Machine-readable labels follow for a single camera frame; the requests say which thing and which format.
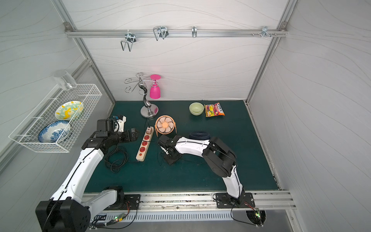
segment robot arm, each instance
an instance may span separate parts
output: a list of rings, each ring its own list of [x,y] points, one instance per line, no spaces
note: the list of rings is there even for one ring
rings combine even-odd
[[[122,188],[113,187],[87,202],[81,202],[90,177],[109,147],[132,140],[129,132],[124,133],[125,121],[122,115],[97,121],[97,131],[82,146],[80,156],[66,180],[49,201],[41,201],[36,207],[36,216],[43,231],[85,231],[91,218],[122,201]]]
[[[170,165],[185,153],[203,157],[212,171],[223,178],[231,200],[240,202],[243,199],[244,190],[237,175],[236,156],[219,138],[192,140],[175,136],[170,139],[162,135],[158,143],[165,152],[164,159]]]

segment pink cup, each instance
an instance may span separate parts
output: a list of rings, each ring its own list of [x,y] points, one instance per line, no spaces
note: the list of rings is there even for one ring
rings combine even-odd
[[[152,99],[159,99],[161,97],[161,91],[156,81],[161,79],[161,76],[154,74],[154,75],[151,75],[151,79],[154,80],[155,83],[152,84],[152,88],[150,90],[150,97]]]

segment wire basket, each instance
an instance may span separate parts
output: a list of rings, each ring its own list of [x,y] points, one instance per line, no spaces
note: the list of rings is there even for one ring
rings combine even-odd
[[[58,90],[55,86],[9,138],[35,152],[69,152],[101,96],[102,93],[94,84],[78,84],[74,91]],[[64,103],[76,100],[82,102],[83,109],[81,111],[79,106],[71,117],[68,122],[69,131],[64,129],[54,143],[40,143],[38,141],[40,131],[59,120],[55,117],[55,111]]]

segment snack bag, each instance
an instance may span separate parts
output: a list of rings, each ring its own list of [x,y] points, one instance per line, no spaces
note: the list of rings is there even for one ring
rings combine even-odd
[[[204,105],[204,106],[205,106],[206,117],[225,115],[223,110],[221,109],[219,102],[215,104],[211,104],[211,105]]]

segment orange fan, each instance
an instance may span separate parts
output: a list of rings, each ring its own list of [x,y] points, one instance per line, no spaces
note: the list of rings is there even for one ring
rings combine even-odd
[[[174,130],[174,128],[175,128],[175,132],[177,132],[177,126],[175,125],[175,121],[170,116],[162,115],[156,120],[155,129],[156,129],[157,137],[158,137],[158,133],[170,134]]]

